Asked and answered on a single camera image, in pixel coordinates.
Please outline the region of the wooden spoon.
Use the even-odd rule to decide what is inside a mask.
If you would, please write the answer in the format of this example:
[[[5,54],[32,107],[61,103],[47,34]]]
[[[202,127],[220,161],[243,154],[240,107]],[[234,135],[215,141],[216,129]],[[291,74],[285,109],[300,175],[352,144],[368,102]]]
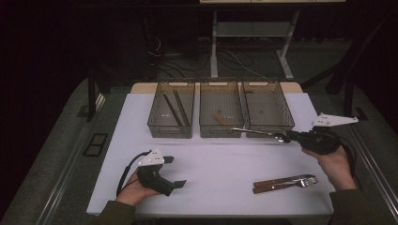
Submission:
[[[232,124],[221,114],[220,111],[216,111],[213,113],[213,118],[223,126],[231,127]]]

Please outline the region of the white metal desk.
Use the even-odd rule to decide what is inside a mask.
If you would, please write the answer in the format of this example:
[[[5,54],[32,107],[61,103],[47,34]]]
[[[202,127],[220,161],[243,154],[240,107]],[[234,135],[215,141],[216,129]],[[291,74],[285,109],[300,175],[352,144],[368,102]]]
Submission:
[[[218,38],[283,38],[283,46],[276,51],[284,77],[288,81],[294,79],[289,63],[286,59],[291,40],[297,27],[300,13],[305,6],[323,6],[326,4],[340,4],[345,0],[199,0],[202,6],[231,7],[239,10],[260,10],[265,15],[265,7],[280,7],[286,5],[288,19],[273,19],[255,22],[221,22],[220,9],[213,9],[212,35],[210,51],[210,72],[212,77],[219,75],[217,39]]]

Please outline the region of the black metal stand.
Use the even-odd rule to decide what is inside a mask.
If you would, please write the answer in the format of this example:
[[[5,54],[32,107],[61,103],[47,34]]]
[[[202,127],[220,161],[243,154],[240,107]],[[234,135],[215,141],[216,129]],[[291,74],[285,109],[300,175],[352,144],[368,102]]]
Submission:
[[[81,108],[78,117],[85,117],[90,122],[97,112],[98,98],[100,94],[110,91],[110,83],[105,75],[99,70],[89,69],[87,71],[87,104]]]
[[[380,22],[378,22],[370,32],[361,38],[353,41],[345,56],[334,66],[324,70],[310,80],[303,82],[300,86],[306,89],[311,85],[320,82],[321,80],[330,77],[327,84],[326,91],[328,94],[337,95],[342,88],[344,88],[344,115],[351,116],[353,114],[353,95],[354,83],[352,71],[355,65],[359,62],[361,56],[365,52],[368,45],[374,39],[378,30],[388,20],[390,14],[386,15]]]

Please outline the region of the wooden-handled metal fork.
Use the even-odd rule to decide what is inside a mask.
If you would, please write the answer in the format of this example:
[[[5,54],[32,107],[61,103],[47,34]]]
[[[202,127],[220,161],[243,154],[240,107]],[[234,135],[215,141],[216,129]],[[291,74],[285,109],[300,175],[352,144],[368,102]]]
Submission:
[[[267,187],[254,187],[253,193],[260,194],[260,193],[264,193],[264,192],[280,190],[280,189],[290,188],[290,187],[308,188],[308,187],[316,184],[317,182],[318,182],[317,178],[299,179],[298,181],[286,182],[286,183],[279,184],[279,185],[272,185],[272,186],[267,186]]]
[[[289,177],[266,180],[266,181],[258,181],[258,182],[254,182],[253,185],[255,188],[260,188],[260,187],[267,187],[267,186],[272,186],[272,185],[279,185],[279,184],[283,184],[286,182],[298,181],[299,179],[311,179],[311,178],[315,178],[315,175],[301,174],[301,175],[289,176]]]

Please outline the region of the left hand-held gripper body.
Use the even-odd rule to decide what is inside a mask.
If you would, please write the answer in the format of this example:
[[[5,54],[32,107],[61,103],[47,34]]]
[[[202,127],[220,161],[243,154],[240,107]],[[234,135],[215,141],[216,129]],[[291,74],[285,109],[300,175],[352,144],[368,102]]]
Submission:
[[[138,163],[138,179],[145,188],[151,188],[160,194],[169,196],[175,189],[174,183],[162,178],[160,169],[164,164],[164,155],[159,148],[150,150],[149,153]]]

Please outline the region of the white table mat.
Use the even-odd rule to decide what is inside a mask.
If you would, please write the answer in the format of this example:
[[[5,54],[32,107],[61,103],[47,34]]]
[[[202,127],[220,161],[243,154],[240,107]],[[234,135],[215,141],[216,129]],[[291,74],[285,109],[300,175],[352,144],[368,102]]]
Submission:
[[[317,161],[302,153],[298,143],[268,138],[153,138],[147,126],[153,95],[129,94],[120,113],[97,184],[86,209],[99,214],[115,197],[127,166],[137,155],[159,148],[174,161],[161,169],[167,180],[187,180],[170,196],[154,196],[137,209],[139,217],[297,218],[328,216],[333,187]],[[310,187],[288,187],[254,194],[254,182],[313,174]]]

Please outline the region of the person's left hand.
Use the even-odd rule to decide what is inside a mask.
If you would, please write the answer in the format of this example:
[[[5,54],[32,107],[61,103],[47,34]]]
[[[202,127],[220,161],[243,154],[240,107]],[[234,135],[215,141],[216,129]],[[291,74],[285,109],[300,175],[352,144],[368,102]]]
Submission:
[[[146,198],[156,195],[159,195],[159,192],[148,187],[143,187],[138,180],[138,175],[134,173],[115,200],[119,203],[137,206]]]

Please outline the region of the black chopstick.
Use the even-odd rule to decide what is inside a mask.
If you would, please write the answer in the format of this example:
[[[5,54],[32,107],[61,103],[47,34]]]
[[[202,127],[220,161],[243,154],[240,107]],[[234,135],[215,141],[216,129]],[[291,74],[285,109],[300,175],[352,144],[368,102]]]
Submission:
[[[182,101],[180,99],[180,96],[179,96],[177,90],[174,90],[174,96],[176,98],[176,104],[177,104],[177,107],[179,109],[181,118],[183,120],[183,124],[184,124],[184,126],[189,126],[190,125],[190,121],[189,121],[188,116],[187,116],[187,114],[185,112],[184,106],[182,104]]]

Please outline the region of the metal floor rail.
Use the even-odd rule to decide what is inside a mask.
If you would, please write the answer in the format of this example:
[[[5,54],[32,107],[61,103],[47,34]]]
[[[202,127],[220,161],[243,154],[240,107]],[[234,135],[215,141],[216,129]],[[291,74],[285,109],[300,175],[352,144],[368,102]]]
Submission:
[[[50,192],[49,199],[45,203],[44,208],[38,217],[36,225],[52,225],[56,213],[58,212],[58,207],[65,197],[67,188],[77,168],[79,158],[83,154],[85,142],[88,139],[89,133],[92,131],[97,120],[98,116],[94,115],[90,122],[84,123],[78,135],[77,141],[72,147],[68,160]]]
[[[360,189],[381,215],[398,223],[398,138],[387,125],[371,121],[343,126],[342,136],[355,152]]]

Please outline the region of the person's right hand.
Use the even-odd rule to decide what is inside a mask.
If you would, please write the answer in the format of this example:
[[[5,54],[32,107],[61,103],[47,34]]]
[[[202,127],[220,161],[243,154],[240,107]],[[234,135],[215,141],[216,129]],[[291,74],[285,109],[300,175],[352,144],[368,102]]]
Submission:
[[[336,191],[358,188],[351,175],[348,156],[342,146],[327,155],[319,155],[305,148],[301,151],[317,160]]]

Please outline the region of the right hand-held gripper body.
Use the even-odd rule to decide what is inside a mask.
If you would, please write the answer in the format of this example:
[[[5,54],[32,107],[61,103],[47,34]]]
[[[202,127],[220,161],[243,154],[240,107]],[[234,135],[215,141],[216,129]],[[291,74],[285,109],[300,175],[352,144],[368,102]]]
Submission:
[[[313,128],[299,134],[301,147],[317,153],[327,155],[334,153],[341,145],[341,137],[331,130],[332,127],[358,123],[357,117],[345,117],[320,113],[313,120]]]

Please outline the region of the translucent grey plastic bin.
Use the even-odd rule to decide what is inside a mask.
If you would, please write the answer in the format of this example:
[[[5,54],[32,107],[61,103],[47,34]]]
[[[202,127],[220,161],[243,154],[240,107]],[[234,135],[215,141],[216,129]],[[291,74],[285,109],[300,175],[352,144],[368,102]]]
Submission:
[[[232,124],[226,127],[213,118],[221,114]],[[240,138],[241,133],[232,128],[243,128],[244,118],[236,81],[216,79],[200,82],[199,126],[202,138]]]
[[[190,121],[184,126],[176,104],[174,90],[177,90]],[[147,121],[153,138],[190,139],[194,107],[195,82],[159,82]]]
[[[279,82],[245,80],[241,97],[248,138],[266,138],[265,133],[291,130],[295,122]]]

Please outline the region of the metal spoon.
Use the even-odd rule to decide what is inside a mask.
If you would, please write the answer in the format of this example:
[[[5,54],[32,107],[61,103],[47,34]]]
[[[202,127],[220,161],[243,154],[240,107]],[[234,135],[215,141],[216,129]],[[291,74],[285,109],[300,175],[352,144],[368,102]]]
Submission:
[[[289,143],[289,139],[282,133],[264,132],[264,131],[246,129],[246,128],[238,128],[238,127],[232,127],[232,130],[238,132],[251,133],[251,134],[265,135],[267,137],[278,140],[280,143]]]

